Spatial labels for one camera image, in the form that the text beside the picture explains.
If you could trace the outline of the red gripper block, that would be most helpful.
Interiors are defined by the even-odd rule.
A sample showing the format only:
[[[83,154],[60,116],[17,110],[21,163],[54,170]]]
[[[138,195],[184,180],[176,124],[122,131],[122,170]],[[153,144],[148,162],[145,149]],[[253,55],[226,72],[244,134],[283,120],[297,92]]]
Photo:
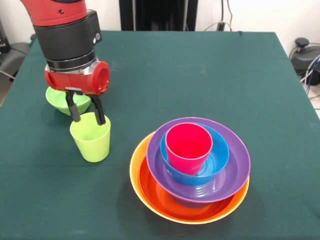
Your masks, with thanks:
[[[53,71],[48,66],[44,69],[47,84],[58,91],[66,92],[66,102],[74,122],[81,120],[77,105],[74,103],[74,92],[91,95],[95,106],[95,118],[99,126],[106,123],[102,102],[99,95],[105,92],[110,82],[110,68],[104,61],[94,61],[86,68],[61,72]]]

